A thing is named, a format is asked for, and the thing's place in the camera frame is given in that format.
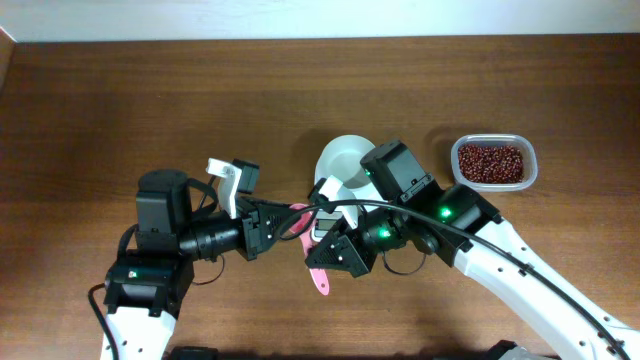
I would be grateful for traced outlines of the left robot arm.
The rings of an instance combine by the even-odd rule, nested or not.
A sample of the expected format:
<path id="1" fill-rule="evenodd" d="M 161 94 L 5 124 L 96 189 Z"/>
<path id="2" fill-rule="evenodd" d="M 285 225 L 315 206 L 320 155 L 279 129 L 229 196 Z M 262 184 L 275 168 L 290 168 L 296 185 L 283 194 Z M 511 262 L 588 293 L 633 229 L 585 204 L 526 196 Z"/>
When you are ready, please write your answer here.
<path id="1" fill-rule="evenodd" d="M 284 222 L 299 220 L 289 204 L 243 194 L 235 210 L 218 192 L 178 170 L 143 175 L 136 194 L 137 222 L 122 235 L 107 271 L 104 359 L 160 359 L 175 331 L 198 260 L 237 251 L 252 261 L 278 240 Z"/>

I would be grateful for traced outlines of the pink plastic scoop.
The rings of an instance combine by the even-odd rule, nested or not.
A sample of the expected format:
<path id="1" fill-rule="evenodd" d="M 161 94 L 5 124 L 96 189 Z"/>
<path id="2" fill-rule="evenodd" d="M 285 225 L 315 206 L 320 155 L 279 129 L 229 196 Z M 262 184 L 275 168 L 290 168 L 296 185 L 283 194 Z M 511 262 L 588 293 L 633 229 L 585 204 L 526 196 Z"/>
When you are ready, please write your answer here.
<path id="1" fill-rule="evenodd" d="M 292 227 L 289 229 L 289 232 L 294 235 L 298 232 L 301 232 L 298 239 L 301 241 L 304 255 L 307 256 L 309 251 L 315 246 L 315 242 L 311 237 L 311 230 L 315 225 L 315 221 L 311 222 L 311 225 L 307 230 L 305 230 L 305 226 L 311 220 L 311 214 L 305 213 L 301 216 L 299 220 L 297 220 Z M 323 295 L 328 296 L 330 292 L 330 284 L 328 276 L 324 269 L 316 269 L 309 268 L 309 273 L 311 275 L 311 279 L 316 287 L 316 289 Z"/>

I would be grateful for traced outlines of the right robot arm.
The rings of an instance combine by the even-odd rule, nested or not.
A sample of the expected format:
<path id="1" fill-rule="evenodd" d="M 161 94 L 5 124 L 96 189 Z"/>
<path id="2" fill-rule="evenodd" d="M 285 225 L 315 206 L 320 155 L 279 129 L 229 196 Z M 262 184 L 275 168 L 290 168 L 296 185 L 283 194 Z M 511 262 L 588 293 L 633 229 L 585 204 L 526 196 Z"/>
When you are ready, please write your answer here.
<path id="1" fill-rule="evenodd" d="M 381 198 L 334 195 L 341 182 L 320 179 L 309 195 L 313 207 L 343 216 L 310 250 L 309 268 L 360 277 L 378 256 L 412 242 L 495 294 L 561 358 L 638 358 L 638 331 L 546 264 L 478 192 L 441 188 L 400 141 L 372 149 L 360 165 Z"/>

